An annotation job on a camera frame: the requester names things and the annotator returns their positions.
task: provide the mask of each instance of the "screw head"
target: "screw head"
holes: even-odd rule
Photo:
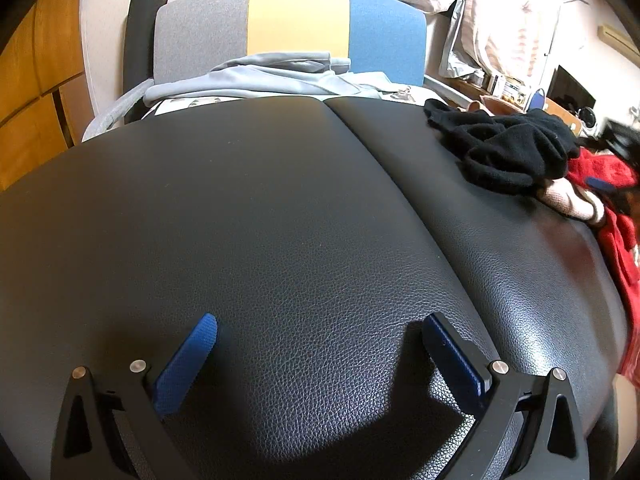
[[[566,372],[562,370],[562,368],[554,368],[553,374],[559,381],[564,381],[566,379]]]
[[[78,368],[74,368],[74,371],[71,372],[71,376],[74,379],[82,379],[86,374],[86,368],[83,366],[79,366]]]
[[[498,374],[505,374],[509,371],[509,365],[504,361],[494,361],[491,363],[491,368]]]
[[[136,359],[129,365],[129,370],[135,374],[143,372],[146,368],[146,363],[142,359]]]

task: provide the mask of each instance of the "black leather cushion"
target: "black leather cushion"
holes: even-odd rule
[[[618,464],[618,407],[615,390],[611,391],[600,418],[587,438],[589,476],[610,479]]]
[[[588,432],[626,344],[620,296],[583,223],[537,200],[468,183],[415,105],[339,98],[327,105],[386,169],[424,221],[518,370],[567,370]]]
[[[311,98],[91,140],[2,193],[0,232],[0,433],[34,480],[75,366],[149,359],[203,312],[219,341],[167,420],[203,479],[434,478],[471,421],[418,322],[441,310],[497,357],[402,192]]]

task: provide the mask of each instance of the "red towel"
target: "red towel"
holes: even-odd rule
[[[638,176],[615,155],[592,155],[582,148],[580,157],[568,161],[567,179],[586,187],[584,179],[594,176],[616,187],[638,184]],[[640,388],[640,272],[634,263],[631,249],[636,245],[633,220],[605,206],[606,223],[598,231],[598,243],[618,286],[631,323],[630,339],[620,373]]]

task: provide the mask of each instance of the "wooden cabinet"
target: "wooden cabinet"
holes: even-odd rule
[[[0,124],[40,96],[33,63],[35,7],[22,20],[0,54]]]
[[[33,44],[40,91],[55,88],[84,71],[80,0],[38,0]]]
[[[84,74],[63,84],[58,89],[65,113],[66,124],[74,145],[82,142],[82,135],[89,123],[94,118],[94,109],[91,106],[89,88]]]
[[[44,96],[0,128],[0,185],[7,188],[65,150],[53,97]]]
[[[80,0],[38,0],[0,54],[0,189],[79,144],[94,118]]]

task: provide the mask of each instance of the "yellow stripe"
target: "yellow stripe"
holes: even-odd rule
[[[349,0],[249,0],[246,53],[349,55]]]

